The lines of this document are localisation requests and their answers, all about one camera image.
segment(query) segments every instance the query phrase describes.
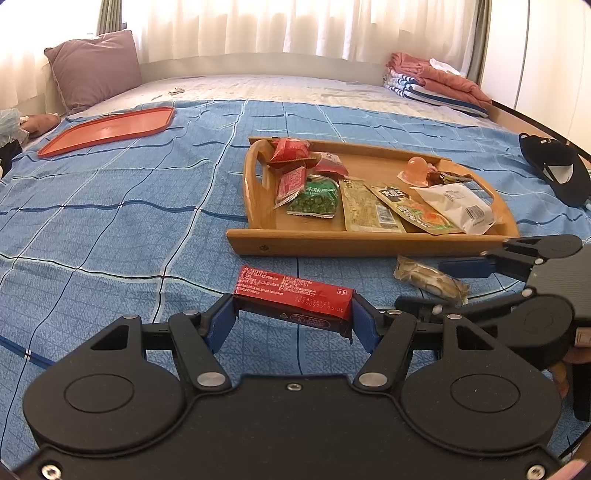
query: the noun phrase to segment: curtain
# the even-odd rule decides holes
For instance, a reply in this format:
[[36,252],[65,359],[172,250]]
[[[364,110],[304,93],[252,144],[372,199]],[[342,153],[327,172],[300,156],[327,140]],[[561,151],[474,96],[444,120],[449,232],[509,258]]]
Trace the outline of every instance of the curtain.
[[121,30],[121,0],[102,0],[96,36]]
[[125,0],[123,8],[140,63],[289,52],[385,64],[404,51],[460,70],[476,0]]
[[5,0],[0,5],[0,109],[44,93],[46,47],[92,38],[99,0]]
[[476,13],[476,31],[470,59],[467,78],[480,83],[482,67],[484,65],[486,44],[488,43],[488,29],[491,23],[491,0],[478,0]]

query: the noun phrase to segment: plastic bag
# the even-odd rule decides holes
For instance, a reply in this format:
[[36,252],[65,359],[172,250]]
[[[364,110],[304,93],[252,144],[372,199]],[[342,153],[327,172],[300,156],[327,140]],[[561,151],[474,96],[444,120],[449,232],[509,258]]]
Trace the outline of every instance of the plastic bag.
[[19,119],[22,114],[16,108],[0,110],[0,147],[18,140],[22,145],[29,134],[20,128]]
[[468,303],[470,285],[410,258],[398,256],[394,278],[409,282],[443,299],[453,300],[461,305]]

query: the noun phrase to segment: folded towel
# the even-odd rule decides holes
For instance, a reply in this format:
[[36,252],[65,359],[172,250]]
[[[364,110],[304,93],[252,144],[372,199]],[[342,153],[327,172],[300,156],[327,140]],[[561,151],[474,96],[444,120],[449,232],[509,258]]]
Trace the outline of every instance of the folded towel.
[[428,60],[418,59],[406,53],[392,53],[388,62],[388,68],[394,69],[415,78],[421,86],[432,92],[441,93],[456,100],[472,103],[481,108],[492,105],[480,87],[471,80],[437,70],[431,66]]
[[470,116],[488,117],[486,109],[478,105],[431,92],[425,87],[422,87],[417,79],[396,73],[392,70],[384,76],[384,86],[403,98],[417,100],[434,106],[448,106]]

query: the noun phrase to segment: snack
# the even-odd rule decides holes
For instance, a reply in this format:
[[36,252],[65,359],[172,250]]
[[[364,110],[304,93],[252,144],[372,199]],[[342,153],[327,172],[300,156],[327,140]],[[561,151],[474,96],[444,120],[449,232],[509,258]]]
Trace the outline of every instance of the snack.
[[457,175],[450,171],[433,170],[427,173],[427,181],[429,185],[447,185],[448,183],[468,183],[472,181],[471,177],[464,175]]
[[319,161],[314,167],[314,172],[320,175],[335,174],[338,177],[346,177],[349,171],[343,165],[338,155],[328,152],[317,152],[314,155],[319,156]]
[[465,233],[482,235],[495,224],[491,207],[465,185],[452,183],[415,190]]
[[339,186],[335,181],[320,175],[309,175],[306,188],[288,205],[287,213],[332,218],[338,204]]
[[461,305],[468,303],[469,285],[410,258],[398,256],[394,278],[409,282],[443,299],[453,300]]
[[398,215],[386,207],[360,179],[339,181],[345,214],[345,229],[349,232],[403,233]]
[[284,173],[277,187],[275,208],[280,207],[296,198],[306,188],[306,168],[299,167]]
[[462,230],[452,224],[433,207],[418,203],[396,187],[369,187],[372,193],[382,200],[394,213],[404,220],[432,235],[460,233]]
[[306,140],[297,138],[277,138],[271,141],[275,147],[275,153],[271,157],[271,163],[297,160],[298,158],[308,158],[310,143]]
[[234,295],[249,297],[249,311],[286,322],[339,332],[351,340],[351,288],[243,266]]

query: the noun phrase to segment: bedsheet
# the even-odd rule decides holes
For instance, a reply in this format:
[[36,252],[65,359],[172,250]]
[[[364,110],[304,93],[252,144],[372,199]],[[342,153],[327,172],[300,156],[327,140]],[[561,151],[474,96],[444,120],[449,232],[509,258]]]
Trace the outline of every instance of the bedsheet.
[[[141,105],[138,108],[154,106]],[[523,235],[591,238],[590,218],[554,197],[503,129],[306,103],[178,101],[159,134],[40,160],[67,119],[17,157],[0,181],[0,428],[2,461],[34,449],[22,416],[29,383],[122,314],[161,322],[205,310],[232,291],[243,264],[357,289],[386,309],[401,294],[427,295],[392,276],[394,258],[240,258],[225,238],[246,228],[242,165],[250,135],[385,145],[449,157],[503,195]],[[426,259],[435,264],[434,259]],[[472,301],[518,291],[502,275],[473,280]],[[367,354],[330,332],[241,313],[217,354],[242,374],[354,375]],[[174,369],[165,352],[148,359]],[[433,360],[416,352],[411,370]],[[561,451],[585,428],[569,404],[552,439]]]

